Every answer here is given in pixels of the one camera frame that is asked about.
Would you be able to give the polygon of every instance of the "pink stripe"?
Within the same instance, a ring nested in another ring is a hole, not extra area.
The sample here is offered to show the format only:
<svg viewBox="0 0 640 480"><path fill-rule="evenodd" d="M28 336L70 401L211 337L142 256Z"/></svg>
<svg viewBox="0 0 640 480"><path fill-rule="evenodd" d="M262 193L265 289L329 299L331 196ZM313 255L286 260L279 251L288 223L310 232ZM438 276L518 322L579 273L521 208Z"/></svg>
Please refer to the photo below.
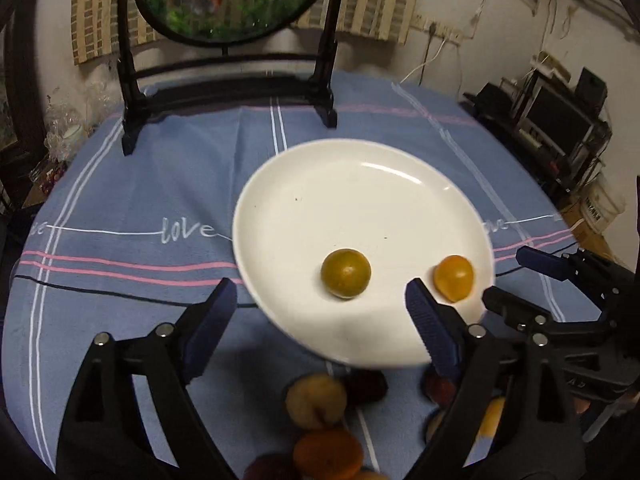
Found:
<svg viewBox="0 0 640 480"><path fill-rule="evenodd" d="M563 240L568 240L569 238L572 238L572 237L573 237L573 235L563 236L562 238L558 238L558 240L551 240L550 242L545 242L543 244L536 245L536 246L534 246L534 248L540 249L540 248L546 247L548 245L557 244L559 242L562 242ZM495 261L496 262L503 262L504 260L511 260L512 258L515 258L515 257L516 257L515 254L509 254L509 256L501 256L500 258L496 258Z"/></svg>
<svg viewBox="0 0 640 480"><path fill-rule="evenodd" d="M88 270L88 269L67 269L66 267L52 267L41 264L40 262L20 261L21 264L36 266L40 269L51 270L52 272L66 272L67 274L90 274L92 276L106 276L107 278L117 278L120 280L130 280L132 282L152 283L154 285L168 286L210 286L218 285L221 280L194 280L190 282L181 282L176 280L155 280L153 278L142 278L141 276L129 276L128 274L120 274L119 272L107 272L105 270ZM232 282L236 285L242 285L242 280L232 278Z"/></svg>
<svg viewBox="0 0 640 480"><path fill-rule="evenodd" d="M105 260L103 258L85 258L82 256L53 256L52 254L42 253L40 251L23 251L22 254L35 254L50 260L64 260L66 262L89 262L95 264L103 264L117 267L126 267L127 269L142 270L161 270L162 272L187 272L188 270L201 269L237 269L236 264L229 262L206 262L203 264L193 264L184 266L156 266L143 264L130 264L127 262L115 262L113 260Z"/></svg>
<svg viewBox="0 0 640 480"><path fill-rule="evenodd" d="M267 106L245 106L247 110L254 111L265 111L268 110ZM368 105L368 104L351 104L351 105L343 105L335 107L337 112L344 113L363 113L368 112L371 114L385 114L385 115L394 115L397 117L423 117L424 114L421 112L417 112L411 108L389 108L377 105ZM311 106L293 106L287 107L287 112L313 112L314 108ZM472 119L465 119L457 116L431 116L437 121L446 124L460 124L463 126L479 126L477 122Z"/></svg>
<svg viewBox="0 0 640 480"><path fill-rule="evenodd" d="M556 231L555 233L551 233L549 235L544 235L544 236L534 236L533 238L527 238L526 240L524 240L523 242L518 242L516 244L513 245L507 245L506 247L496 247L494 249L494 252L497 251L506 251L508 249L513 249L514 247L519 247L520 245L526 245L529 242L532 242L534 240L544 240L545 238L551 238L552 236L556 236L556 235L561 235L562 233L570 233L571 230L569 229L562 229L561 231Z"/></svg>

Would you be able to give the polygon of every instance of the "orange tomato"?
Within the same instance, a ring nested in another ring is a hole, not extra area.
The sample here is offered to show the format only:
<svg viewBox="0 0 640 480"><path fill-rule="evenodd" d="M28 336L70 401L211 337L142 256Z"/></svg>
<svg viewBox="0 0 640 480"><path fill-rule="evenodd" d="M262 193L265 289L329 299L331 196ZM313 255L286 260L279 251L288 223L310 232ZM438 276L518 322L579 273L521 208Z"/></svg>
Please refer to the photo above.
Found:
<svg viewBox="0 0 640 480"><path fill-rule="evenodd" d="M363 461L358 440L339 428L307 433L293 448L298 471L314 480L348 480Z"/></svg>
<svg viewBox="0 0 640 480"><path fill-rule="evenodd" d="M447 256L433 271L433 285L447 300L464 300L474 286L474 268L463 256Z"/></svg>

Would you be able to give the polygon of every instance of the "plastic bag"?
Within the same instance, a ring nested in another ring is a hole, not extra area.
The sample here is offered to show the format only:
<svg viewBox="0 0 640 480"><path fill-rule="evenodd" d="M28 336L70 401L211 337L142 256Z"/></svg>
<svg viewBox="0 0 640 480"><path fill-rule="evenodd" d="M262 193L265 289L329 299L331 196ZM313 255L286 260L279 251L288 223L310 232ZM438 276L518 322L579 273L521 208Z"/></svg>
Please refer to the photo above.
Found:
<svg viewBox="0 0 640 480"><path fill-rule="evenodd" d="M89 136L122 105L120 87L108 81L92 84L86 90L86 130Z"/></svg>
<svg viewBox="0 0 640 480"><path fill-rule="evenodd" d="M88 139L84 121L78 111L67 104L47 107L45 113L47 137L44 145L49 150L49 160L70 162Z"/></svg>

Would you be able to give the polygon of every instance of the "power outlet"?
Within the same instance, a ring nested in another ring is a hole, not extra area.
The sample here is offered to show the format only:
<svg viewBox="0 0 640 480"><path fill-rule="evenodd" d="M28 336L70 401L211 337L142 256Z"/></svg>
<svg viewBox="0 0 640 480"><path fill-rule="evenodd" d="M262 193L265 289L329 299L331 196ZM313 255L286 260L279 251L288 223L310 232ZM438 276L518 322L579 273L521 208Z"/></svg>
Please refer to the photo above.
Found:
<svg viewBox="0 0 640 480"><path fill-rule="evenodd" d="M435 25L436 27L438 26L437 22L434 22L432 19L427 18L426 20L424 20L424 25L422 27L422 30L424 32L428 32L429 28L431 27L431 25Z"/></svg>
<svg viewBox="0 0 640 480"><path fill-rule="evenodd" d="M449 35L449 41L457 46L462 45L462 42L465 39L465 33L462 32L459 28L454 28Z"/></svg>
<svg viewBox="0 0 640 480"><path fill-rule="evenodd" d="M424 29L424 23L426 22L426 17L421 15L419 12L416 12L409 22L409 26L411 28L417 28L418 30Z"/></svg>
<svg viewBox="0 0 640 480"><path fill-rule="evenodd" d="M453 31L453 28L442 22L435 22L435 25L436 25L436 32L434 36L436 38L442 38L443 40L448 40L449 36Z"/></svg>

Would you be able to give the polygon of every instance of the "metal screw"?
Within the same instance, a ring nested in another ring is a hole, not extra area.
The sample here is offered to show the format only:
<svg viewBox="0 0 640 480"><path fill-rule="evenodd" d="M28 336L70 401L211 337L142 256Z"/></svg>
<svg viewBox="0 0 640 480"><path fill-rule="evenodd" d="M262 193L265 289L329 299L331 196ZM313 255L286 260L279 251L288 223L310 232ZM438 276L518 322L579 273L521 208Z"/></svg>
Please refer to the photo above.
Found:
<svg viewBox="0 0 640 480"><path fill-rule="evenodd" d="M100 332L94 337L94 344L102 346L107 344L109 342L109 339L111 339L111 336L108 333Z"/></svg>
<svg viewBox="0 0 640 480"><path fill-rule="evenodd" d="M469 328L467 328L467 331L471 336L475 337L476 339L482 339L486 335L486 329L484 328L484 326L478 325L478 324L469 325Z"/></svg>
<svg viewBox="0 0 640 480"><path fill-rule="evenodd" d="M546 335L541 334L540 332L536 332L532 337L533 342L538 346L546 346L549 342L549 339L546 338Z"/></svg>
<svg viewBox="0 0 640 480"><path fill-rule="evenodd" d="M162 323L156 327L156 335L167 337L174 332L174 326L171 323Z"/></svg>

